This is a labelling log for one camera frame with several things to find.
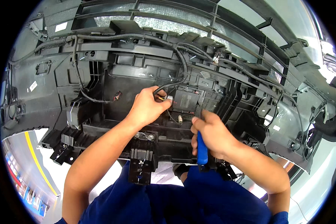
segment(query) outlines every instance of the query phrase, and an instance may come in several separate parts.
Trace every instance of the hand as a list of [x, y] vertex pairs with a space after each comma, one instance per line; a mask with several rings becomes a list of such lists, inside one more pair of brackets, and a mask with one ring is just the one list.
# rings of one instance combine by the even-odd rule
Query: hand
[[[137, 125], [139, 129], [154, 122], [172, 104], [168, 99], [163, 102], [159, 99], [157, 101], [161, 102], [154, 101], [153, 92], [156, 89], [158, 89], [158, 86], [142, 89], [136, 95], [133, 106], [126, 117], [133, 125]], [[164, 90], [159, 91], [158, 94], [162, 97], [167, 95]]]
[[197, 134], [202, 134], [205, 145], [210, 149], [210, 154], [217, 159], [227, 160], [229, 151], [236, 148], [240, 142], [228, 131], [218, 115], [207, 110], [202, 111], [205, 121], [193, 117], [191, 131], [193, 155], [197, 155]]

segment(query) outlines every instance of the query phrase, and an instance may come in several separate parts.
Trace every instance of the white label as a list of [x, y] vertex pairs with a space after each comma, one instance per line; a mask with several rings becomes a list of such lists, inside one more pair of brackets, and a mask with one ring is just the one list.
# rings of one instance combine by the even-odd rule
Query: white label
[[64, 29], [66, 29], [66, 27], [67, 27], [67, 22], [58, 24], [58, 25], [56, 25], [55, 32], [58, 32], [58, 31], [60, 31], [60, 30], [64, 30]]
[[270, 121], [273, 119], [273, 117], [270, 116], [269, 114], [267, 114], [267, 115], [265, 116], [265, 118], [268, 119], [268, 120], [270, 120]]
[[31, 86], [30, 86], [30, 90], [31, 90], [31, 92], [36, 88], [36, 86], [37, 86], [36, 81], [35, 81], [34, 83], [31, 84]]
[[279, 127], [279, 126], [276, 126], [276, 125], [274, 125], [273, 129], [275, 129], [275, 130], [279, 131], [279, 130], [280, 130], [280, 127]]

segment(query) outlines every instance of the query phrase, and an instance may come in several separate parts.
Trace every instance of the black cable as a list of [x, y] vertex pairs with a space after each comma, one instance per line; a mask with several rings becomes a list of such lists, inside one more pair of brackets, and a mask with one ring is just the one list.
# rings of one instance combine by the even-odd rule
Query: black cable
[[202, 113], [202, 107], [200, 106], [200, 104], [199, 104], [198, 101], [197, 101], [197, 104], [198, 104], [198, 106], [199, 106], [199, 108], [200, 108], [200, 111], [199, 111], [199, 119], [200, 119], [200, 114]]
[[94, 98], [91, 98], [91, 97], [87, 96], [87, 94], [85, 93], [85, 88], [83, 87], [82, 80], [81, 80], [81, 77], [80, 77], [80, 72], [78, 71], [78, 67], [77, 67], [76, 49], [77, 49], [78, 38], [74, 37], [74, 40], [75, 40], [75, 43], [73, 45], [73, 52], [72, 52], [73, 66], [75, 68], [76, 76], [77, 76], [77, 79], [78, 79], [78, 83], [79, 83], [82, 95], [92, 102], [98, 102], [98, 103], [104, 103], [104, 104], [111, 103], [112, 100], [97, 100], [97, 99], [94, 99]]
[[[173, 48], [174, 52], [177, 54], [178, 58], [180, 59], [182, 66], [183, 66], [183, 80], [179, 81], [179, 82], [175, 82], [175, 83], [168, 83], [165, 84], [161, 87], [159, 87], [158, 89], [156, 89], [153, 92], [153, 95], [156, 95], [159, 91], [161, 91], [164, 88], [167, 87], [171, 87], [171, 86], [175, 86], [175, 85], [179, 85], [184, 83], [184, 81], [187, 79], [188, 77], [188, 65], [187, 62], [182, 54], [182, 52], [180, 52], [179, 49], [183, 49], [185, 51], [191, 52], [195, 55], [197, 55], [198, 57], [201, 57], [203, 59], [209, 59], [212, 60], [211, 56], [209, 56], [205, 51], [203, 51], [202, 49], [191, 45], [189, 43], [179, 43], [179, 44], [175, 44], [169, 41], [165, 41], [162, 40], [160, 38], [157, 37], [153, 37], [150, 35], [146, 35], [146, 34], [138, 34], [138, 33], [127, 33], [127, 34], [120, 34], [120, 35], [114, 35], [114, 36], [90, 36], [90, 35], [72, 35], [71, 38], [75, 40], [75, 44], [74, 44], [74, 66], [77, 68], [77, 59], [76, 57], [76, 48], [77, 48], [77, 42], [78, 39], [89, 39], [89, 40], [98, 40], [98, 41], [110, 41], [110, 40], [115, 40], [115, 39], [122, 39], [122, 38], [131, 38], [131, 37], [138, 37], [138, 38], [142, 38], [142, 39], [147, 39], [147, 40], [151, 40], [154, 42], [158, 42], [161, 43], [163, 45], [166, 45], [168, 47]], [[80, 89], [82, 94], [87, 97], [89, 100], [94, 101], [94, 102], [105, 102], [105, 103], [110, 103], [111, 101], [101, 101], [101, 100], [96, 100], [96, 99], [92, 99], [90, 97], [88, 97], [84, 92], [83, 92], [83, 85], [82, 85], [82, 81], [81, 78], [79, 78], [79, 72], [78, 69], [75, 68], [76, 71], [76, 75], [78, 75], [78, 79], [80, 84]]]
[[277, 115], [276, 113], [277, 113], [277, 111], [278, 111], [278, 103], [281, 101], [283, 95], [284, 95], [284, 91], [281, 92], [281, 95], [280, 95], [278, 101], [276, 101], [276, 107], [275, 107], [275, 112], [274, 112], [273, 119], [272, 119], [271, 122], [266, 126], [266, 128], [269, 128], [270, 125], [271, 125], [271, 124], [273, 123], [273, 121], [275, 120], [276, 115]]
[[170, 116], [170, 118], [175, 122], [175, 123], [177, 123], [177, 124], [179, 124], [179, 125], [182, 125], [182, 124], [180, 124], [180, 123], [178, 123], [171, 115], [170, 115], [170, 113], [169, 113], [169, 111], [167, 110], [167, 112], [168, 112], [168, 115]]
[[35, 52], [39, 51], [41, 48], [44, 48], [44, 47], [50, 46], [50, 45], [63, 44], [63, 43], [65, 43], [65, 39], [64, 38], [63, 39], [58, 39], [58, 40], [44, 42], [44, 43], [40, 44], [39, 46], [37, 46], [33, 51], [31, 51], [30, 53], [28, 53], [26, 56], [20, 58], [19, 60], [16, 60], [16, 61], [8, 60], [8, 62], [11, 65], [17, 65], [21, 61], [28, 59], [31, 55], [33, 55]]
[[192, 48], [193, 50], [195, 51], [198, 51], [200, 53], [202, 53], [205, 57], [207, 57], [209, 60], [213, 61], [213, 58], [208, 55], [205, 51], [203, 51], [202, 49], [200, 49], [199, 47], [197, 46], [194, 46], [190, 43], [186, 43], [186, 42], [178, 42], [177, 45], [185, 45], [185, 46], [189, 46], [190, 48]]
[[184, 83], [185, 79], [184, 80], [181, 80], [179, 82], [176, 82], [176, 83], [168, 83], [168, 84], [165, 84], [161, 87], [159, 87], [158, 89], [156, 89], [154, 92], [153, 92], [153, 96], [155, 96], [159, 91], [161, 91], [162, 89], [164, 88], [168, 88], [168, 87], [171, 87], [171, 86], [179, 86], [179, 84], [182, 84]]
[[176, 87], [174, 87], [168, 94], [167, 94], [167, 96], [169, 96], [170, 95], [170, 93], [171, 92], [173, 92], [176, 88], [178, 88], [179, 87], [179, 85], [177, 85]]
[[232, 60], [229, 60], [229, 59], [226, 59], [226, 58], [220, 58], [219, 61], [222, 61], [222, 62], [225, 62], [233, 67], [236, 67], [238, 68], [241, 72], [247, 74], [248, 76], [250, 76], [251, 78], [255, 79], [255, 80], [258, 80], [264, 84], [267, 84], [269, 86], [273, 86], [279, 90], [283, 90], [283, 86], [281, 84], [276, 84], [276, 83], [272, 83], [270, 82], [269, 80], [266, 80], [266, 79], [262, 79], [262, 78], [259, 78], [253, 74], [251, 74], [248, 70], [246, 70], [242, 65], [239, 65], [238, 63], [232, 61]]
[[[301, 148], [302, 141], [303, 141], [303, 139], [304, 139], [304, 128], [302, 127], [302, 120], [301, 120], [300, 111], [299, 111], [299, 109], [298, 109], [298, 107], [297, 107], [297, 102], [295, 101], [295, 99], [294, 99], [292, 96], [290, 96], [290, 95], [288, 95], [288, 94], [286, 94], [286, 93], [284, 93], [284, 94], [285, 94], [285, 96], [287, 96], [287, 97], [288, 97], [288, 98], [295, 104], [295, 106], [296, 106], [296, 110], [297, 110], [297, 114], [298, 114], [299, 119], [300, 119], [301, 136], [300, 136], [300, 146], [299, 146], [299, 148], [297, 149], [297, 150], [299, 150], [299, 149]], [[305, 156], [304, 148], [302, 148], [302, 156], [304, 157], [305, 160], [307, 160], [307, 159], [306, 159], [306, 156]]]

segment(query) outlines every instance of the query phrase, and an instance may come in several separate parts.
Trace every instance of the screwdriver handle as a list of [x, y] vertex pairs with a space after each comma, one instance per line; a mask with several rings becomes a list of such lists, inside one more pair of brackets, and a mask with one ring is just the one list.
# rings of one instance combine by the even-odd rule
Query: screwdriver handle
[[202, 138], [202, 134], [199, 131], [197, 136], [197, 142], [198, 142], [197, 164], [205, 165], [208, 162], [208, 148], [205, 145]]

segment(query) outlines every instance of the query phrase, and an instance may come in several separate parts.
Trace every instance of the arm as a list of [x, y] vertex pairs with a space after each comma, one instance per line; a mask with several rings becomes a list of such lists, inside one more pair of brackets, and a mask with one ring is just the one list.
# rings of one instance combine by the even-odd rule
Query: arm
[[[137, 94], [127, 117], [93, 142], [72, 164], [66, 176], [62, 202], [62, 217], [68, 224], [80, 220], [88, 206], [91, 190], [118, 159], [131, 138], [170, 107], [169, 100], [161, 103], [154, 101], [152, 93], [157, 88], [145, 88]], [[163, 90], [159, 94], [167, 95]]]
[[197, 132], [200, 131], [206, 146], [217, 159], [236, 166], [268, 193], [268, 207], [274, 214], [288, 211], [290, 180], [285, 169], [273, 159], [239, 142], [221, 122], [218, 115], [203, 110], [205, 121], [194, 117], [191, 131], [193, 155], [197, 154]]

